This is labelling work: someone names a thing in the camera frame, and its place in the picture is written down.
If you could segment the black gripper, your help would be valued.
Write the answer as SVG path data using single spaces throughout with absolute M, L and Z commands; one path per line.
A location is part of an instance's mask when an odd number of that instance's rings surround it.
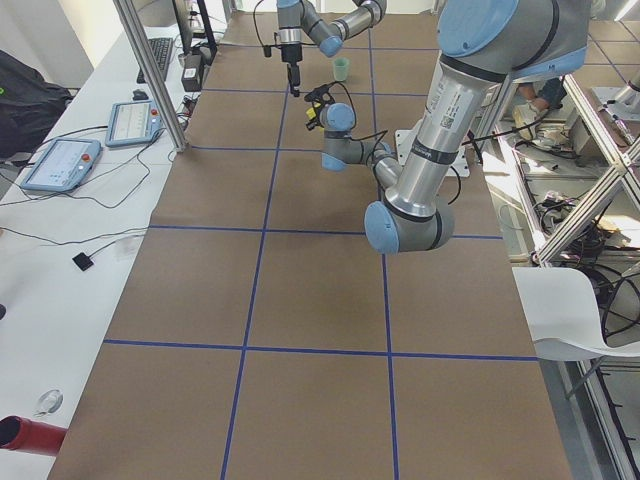
M 308 118 L 305 124 L 307 130 L 314 130 L 315 128 L 322 126 L 322 123 L 314 110 L 307 110 L 306 115 Z
M 301 43 L 281 43 L 281 60 L 287 63 L 287 79 L 289 91 L 294 97 L 300 96 L 300 70 L 298 62 L 303 60 L 303 47 Z

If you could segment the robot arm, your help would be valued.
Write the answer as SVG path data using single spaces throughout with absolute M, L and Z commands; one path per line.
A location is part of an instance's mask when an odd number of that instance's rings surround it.
M 432 250 L 451 238 L 453 212 L 438 191 L 488 90 L 505 79 L 542 80 L 580 68 L 590 17 L 588 1 L 447 2 L 437 26 L 439 68 L 405 162 L 382 143 L 352 137 L 351 106 L 313 101 L 310 124 L 324 130 L 323 167 L 366 165 L 383 190 L 364 217 L 376 251 Z
M 354 1 L 356 9 L 328 23 L 310 1 L 282 0 L 276 3 L 278 40 L 281 60 L 287 66 L 289 91 L 300 95 L 300 69 L 303 60 L 303 35 L 328 58 L 334 57 L 346 40 L 373 28 L 384 18 L 387 2 L 384 0 Z

